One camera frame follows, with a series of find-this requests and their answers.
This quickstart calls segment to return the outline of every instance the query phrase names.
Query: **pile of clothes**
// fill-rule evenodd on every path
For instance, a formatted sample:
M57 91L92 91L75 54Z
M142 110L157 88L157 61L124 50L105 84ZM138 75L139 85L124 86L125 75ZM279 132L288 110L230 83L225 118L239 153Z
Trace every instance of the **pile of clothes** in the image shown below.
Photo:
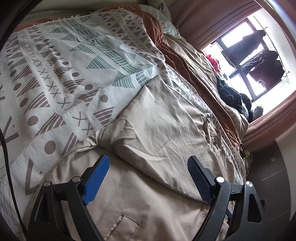
M221 53L231 66L237 67L248 55L258 48L265 35L264 30L258 30L253 34L243 36L241 41L224 49ZM276 51L264 50L244 66L242 70L245 74L249 73L266 90L270 90L281 81L285 72L281 62L277 60L278 56Z
M237 92L234 88L228 86L219 75L216 76L217 89L221 99L229 106L235 108L240 114L243 114L249 123L263 115L263 107L257 106L252 110L250 98Z

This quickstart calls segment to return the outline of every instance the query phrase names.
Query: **pillow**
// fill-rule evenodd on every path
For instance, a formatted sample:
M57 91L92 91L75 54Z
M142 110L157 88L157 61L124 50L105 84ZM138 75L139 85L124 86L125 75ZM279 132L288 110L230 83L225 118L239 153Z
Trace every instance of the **pillow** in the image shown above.
M140 7L142 11L151 13L154 17L158 19L164 34L171 35L177 39L181 38L179 31L176 29L176 27L159 10L157 10L154 7L142 4L140 4Z
M164 0L147 0L149 6L158 9L161 13L170 21L172 22L172 18L170 16L170 11L165 4Z

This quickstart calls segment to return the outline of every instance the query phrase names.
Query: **curtain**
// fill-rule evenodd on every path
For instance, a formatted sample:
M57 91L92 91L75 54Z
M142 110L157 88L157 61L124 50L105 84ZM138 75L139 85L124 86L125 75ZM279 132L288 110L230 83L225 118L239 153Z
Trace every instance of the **curtain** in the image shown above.
M203 49L260 8L253 0L187 0L173 24L187 42Z
M249 152L271 144L296 122L296 91L266 115L253 121L243 138Z

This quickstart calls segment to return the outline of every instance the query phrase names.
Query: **blue gripper pad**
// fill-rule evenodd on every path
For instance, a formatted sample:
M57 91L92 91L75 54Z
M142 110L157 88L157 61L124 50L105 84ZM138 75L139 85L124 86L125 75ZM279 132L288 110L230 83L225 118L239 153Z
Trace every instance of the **blue gripper pad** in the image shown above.
M202 166L195 156L191 156L187 161L188 171L198 189L204 202L212 205L214 202L213 188L215 187L213 175L210 175L206 168Z
M87 183L84 187L84 196L82 202L85 205L88 205L89 202L93 201L98 193L98 190L109 170L109 157L104 155L101 159L99 165L91 174Z

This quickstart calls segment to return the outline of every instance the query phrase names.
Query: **floor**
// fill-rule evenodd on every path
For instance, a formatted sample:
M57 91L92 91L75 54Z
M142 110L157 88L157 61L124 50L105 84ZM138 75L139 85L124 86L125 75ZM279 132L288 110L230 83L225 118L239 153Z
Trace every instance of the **floor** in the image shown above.
M276 142L253 154L247 180L253 182L259 197L267 201L267 240L277 240L290 220L291 194L286 166Z

